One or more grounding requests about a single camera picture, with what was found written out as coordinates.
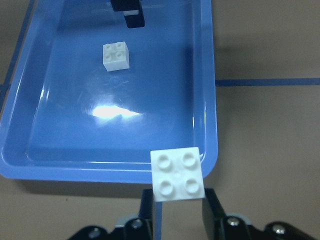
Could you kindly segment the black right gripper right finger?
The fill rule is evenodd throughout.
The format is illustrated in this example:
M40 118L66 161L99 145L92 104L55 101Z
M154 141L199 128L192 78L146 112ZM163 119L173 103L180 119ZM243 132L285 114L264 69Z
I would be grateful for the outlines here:
M208 237L219 237L221 219L226 213L213 188L204 189L205 197L202 199L202 221Z

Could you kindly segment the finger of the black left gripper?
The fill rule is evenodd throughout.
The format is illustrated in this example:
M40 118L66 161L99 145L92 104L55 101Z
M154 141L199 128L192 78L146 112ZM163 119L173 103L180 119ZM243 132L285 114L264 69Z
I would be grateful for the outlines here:
M115 12L136 11L141 7L140 0L111 0L110 2Z
M128 28L143 28L145 26L145 18L142 10L124 11L123 15Z

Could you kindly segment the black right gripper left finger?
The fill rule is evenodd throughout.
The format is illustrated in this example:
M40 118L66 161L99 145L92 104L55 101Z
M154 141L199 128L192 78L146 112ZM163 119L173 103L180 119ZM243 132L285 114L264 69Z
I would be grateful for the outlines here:
M142 226L139 228L142 232L143 240L155 240L154 231L154 194L151 188L144 189L141 195L140 209L138 218L142 222Z

